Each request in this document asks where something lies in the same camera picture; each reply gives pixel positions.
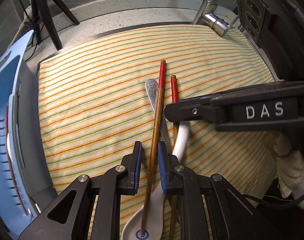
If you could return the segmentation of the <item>hand in beige knit glove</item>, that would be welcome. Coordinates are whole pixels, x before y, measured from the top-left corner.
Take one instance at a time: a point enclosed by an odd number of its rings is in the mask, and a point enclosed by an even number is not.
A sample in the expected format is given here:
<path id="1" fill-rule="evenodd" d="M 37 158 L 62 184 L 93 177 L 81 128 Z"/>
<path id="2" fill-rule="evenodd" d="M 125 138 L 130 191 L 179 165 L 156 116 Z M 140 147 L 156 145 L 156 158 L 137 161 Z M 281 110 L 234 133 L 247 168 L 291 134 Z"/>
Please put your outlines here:
<path id="1" fill-rule="evenodd" d="M 304 209 L 304 152 L 293 150 L 289 139 L 279 131 L 265 132 L 263 144 L 277 163 L 282 198 L 292 196 Z"/>

